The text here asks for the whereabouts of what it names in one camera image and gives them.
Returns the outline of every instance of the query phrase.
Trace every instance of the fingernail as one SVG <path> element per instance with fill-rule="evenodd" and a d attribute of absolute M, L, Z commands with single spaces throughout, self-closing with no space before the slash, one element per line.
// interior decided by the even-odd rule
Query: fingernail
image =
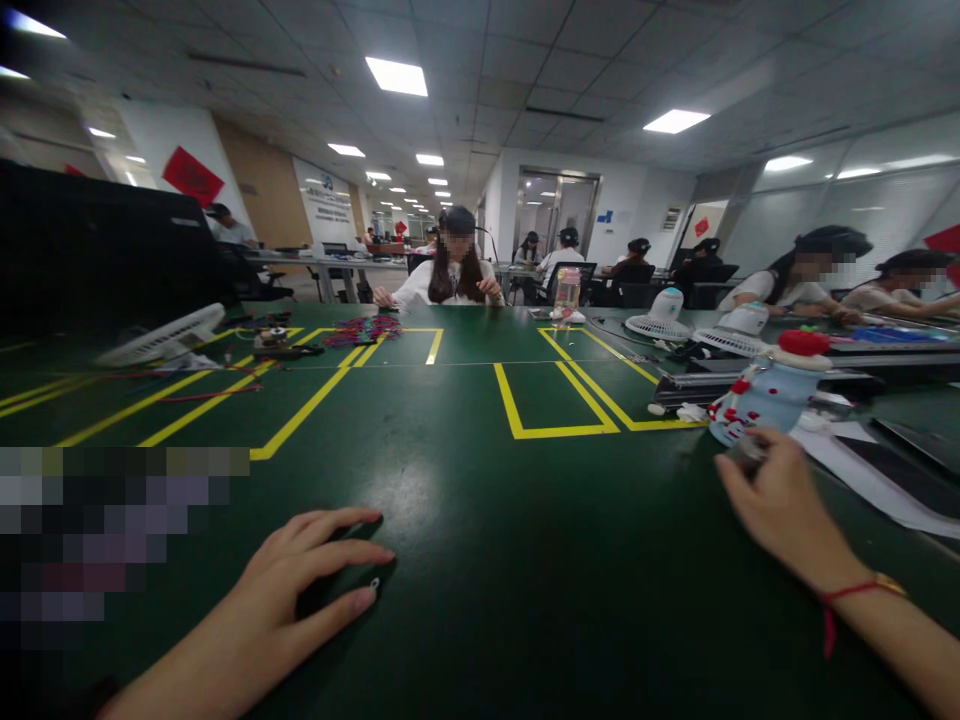
<path fill-rule="evenodd" d="M 353 596 L 353 611 L 357 615 L 366 612 L 377 601 L 377 591 L 371 587 L 358 590 Z"/>

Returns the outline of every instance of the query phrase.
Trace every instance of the plastic bottle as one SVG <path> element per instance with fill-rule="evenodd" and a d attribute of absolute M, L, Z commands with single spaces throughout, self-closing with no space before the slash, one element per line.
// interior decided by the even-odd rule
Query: plastic bottle
<path fill-rule="evenodd" d="M 557 271 L 557 295 L 553 301 L 554 327 L 567 327 L 570 316 L 580 307 L 580 268 L 562 267 Z"/>
<path fill-rule="evenodd" d="M 730 392 L 709 405 L 710 433 L 727 447 L 748 427 L 771 427 L 787 434 L 817 392 L 817 383 L 832 367 L 821 353 L 830 338 L 788 330 L 778 344 L 754 359 Z"/>

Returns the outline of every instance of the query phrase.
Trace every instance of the green workbench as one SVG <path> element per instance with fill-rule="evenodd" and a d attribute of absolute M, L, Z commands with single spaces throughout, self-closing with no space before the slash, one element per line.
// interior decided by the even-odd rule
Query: green workbench
<path fill-rule="evenodd" d="M 294 306 L 294 340 L 374 311 Z M 395 567 L 348 569 L 304 603 L 374 575 L 380 601 L 254 717 L 923 716 L 846 628 L 824 662 L 821 609 L 740 527 L 712 466 L 719 444 L 650 415 L 658 368 L 619 355 L 657 351 L 593 326 L 554 332 L 522 308 L 399 319 L 397 340 L 270 369 L 262 391 L 209 406 L 149 402 L 131 394 L 142 381 L 95 379 L 0 416 L 8 445 L 251 448 L 229 502 L 191 508 L 166 562 L 140 569 L 142 589 L 108 593 L 105 621 L 84 623 L 76 649 L 31 665 L 33 690 L 59 698 L 104 675 L 130 680 L 292 515 L 370 505 L 383 510 L 372 537 L 396 550 Z M 221 360 L 231 344 L 242 360 L 229 336 L 206 351 Z M 19 353 L 0 356 L 2 397 L 88 377 L 75 354 L 24 352 L 20 365 Z M 214 372 L 174 394 L 245 378 Z M 877 408 L 956 428 L 955 393 Z M 836 481 L 818 484 L 856 552 L 960 634 L 955 558 Z"/>

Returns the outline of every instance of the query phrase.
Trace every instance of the white fan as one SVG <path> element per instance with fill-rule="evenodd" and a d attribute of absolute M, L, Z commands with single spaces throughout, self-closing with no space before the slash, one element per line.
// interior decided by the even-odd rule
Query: white fan
<path fill-rule="evenodd" d="M 690 328 L 676 318 L 683 307 L 683 293 L 676 288 L 667 288 L 653 301 L 646 315 L 634 315 L 624 325 L 635 333 L 659 340 L 679 342 L 690 337 Z"/>
<path fill-rule="evenodd" d="M 758 337 L 769 317 L 763 303 L 741 305 L 720 318 L 717 327 L 694 330 L 693 339 L 734 355 L 756 357 L 769 347 Z"/>
<path fill-rule="evenodd" d="M 220 303 L 207 305 L 104 353 L 95 362 L 103 367 L 126 367 L 179 357 L 189 353 L 191 347 L 212 340 L 213 329 L 225 313 Z"/>

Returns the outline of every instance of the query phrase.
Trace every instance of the bracelet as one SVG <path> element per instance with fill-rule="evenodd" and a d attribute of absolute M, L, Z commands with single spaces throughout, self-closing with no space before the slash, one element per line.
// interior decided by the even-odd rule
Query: bracelet
<path fill-rule="evenodd" d="M 833 619 L 833 610 L 830 607 L 831 603 L 847 597 L 848 595 L 856 595 L 862 592 L 869 592 L 875 589 L 886 590 L 888 593 L 893 595 L 899 595 L 900 597 L 907 597 L 907 591 L 903 589 L 903 586 L 887 575 L 883 573 L 877 573 L 876 576 L 868 583 L 863 583 L 862 585 L 854 585 L 853 587 L 844 588 L 843 590 L 837 590 L 832 593 L 823 593 L 820 595 L 820 602 L 823 603 L 823 659 L 829 660 L 833 655 L 833 648 L 837 642 L 837 627 Z"/>

